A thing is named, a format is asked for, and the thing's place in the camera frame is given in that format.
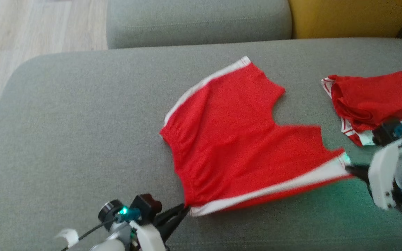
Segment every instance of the green led light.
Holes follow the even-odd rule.
[[[119,211],[119,214],[126,214],[128,212],[128,208],[123,207],[122,210]]]

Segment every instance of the red fabric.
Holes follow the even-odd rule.
[[[356,146],[362,147],[362,142],[357,134],[349,135],[348,138],[351,139]]]
[[[177,108],[161,135],[172,148],[186,205],[202,206],[291,180],[344,152],[326,149],[319,127],[275,124],[272,109],[283,94],[283,87],[251,63],[214,78]]]
[[[292,190],[287,190],[287,191],[284,191],[284,192],[278,192],[278,193],[275,193],[275,194],[270,194],[270,195],[266,195],[266,196],[263,196],[263,197],[258,197],[258,198],[255,198],[255,199],[247,200],[245,202],[242,202],[242,203],[236,204],[236,205],[234,205],[232,207],[229,207],[227,210],[245,208],[245,207],[248,207],[248,206],[257,205],[257,204],[269,202],[269,201],[272,201],[272,200],[289,197],[289,196],[292,196],[294,194],[299,194],[299,193],[302,193],[302,192],[308,192],[308,191],[311,191],[313,189],[317,189],[319,187],[334,183],[336,181],[344,180],[346,178],[353,178],[353,175],[349,174],[347,176],[334,178],[332,180],[327,180],[327,181],[323,181],[323,182],[320,182],[320,183],[315,183],[315,184],[312,184],[312,185],[308,185],[308,186],[304,186],[304,187],[298,187],[298,188],[295,188],[295,189],[292,189]]]
[[[374,130],[395,117],[402,120],[402,71],[361,78],[329,76],[337,114],[348,119],[357,132]]]

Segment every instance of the black cable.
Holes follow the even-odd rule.
[[[79,237],[79,241],[83,240],[83,238],[85,238],[86,236],[90,235],[92,232],[96,231],[97,229],[103,227],[105,224],[112,223],[112,222],[114,222],[114,221],[116,221],[116,220],[117,220],[117,217],[115,217],[115,218],[113,218],[113,219],[110,219],[109,221],[105,221],[105,222],[102,222],[102,223],[98,224],[97,226],[93,227],[91,230],[89,230],[88,232],[86,232],[86,233],[84,233],[82,236],[80,236],[80,237]],[[64,249],[62,249],[61,251],[66,251],[66,250],[68,250],[68,249],[69,249],[69,248],[66,246],[66,247],[65,247]]]

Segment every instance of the white tape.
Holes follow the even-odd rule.
[[[79,234],[75,229],[65,228],[60,231],[58,235],[55,236],[56,238],[63,237],[67,240],[67,247],[72,247],[79,241]]]

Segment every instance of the robotic arm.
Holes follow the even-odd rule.
[[[91,251],[167,251],[164,243],[189,208],[180,204],[163,213],[161,211],[161,202],[154,200],[150,194],[137,195],[129,207],[112,200],[100,210],[98,218],[101,224],[97,227],[81,237],[73,229],[62,230],[57,237],[68,241],[68,246],[62,250],[65,251],[97,228],[105,227],[111,235],[103,243],[92,247]]]
[[[346,170],[367,184],[376,206],[402,212],[402,121],[383,124],[373,131],[374,139],[383,148],[366,165],[346,166]],[[111,234],[91,251],[168,251],[165,242],[187,215],[189,208],[180,204],[168,211],[150,194],[137,195],[129,207],[118,200],[106,203],[99,212],[101,224],[81,237],[73,229],[62,230],[66,251],[99,227]]]
[[[402,211],[402,139],[375,153],[370,165],[351,165],[346,170],[367,184],[376,206]]]

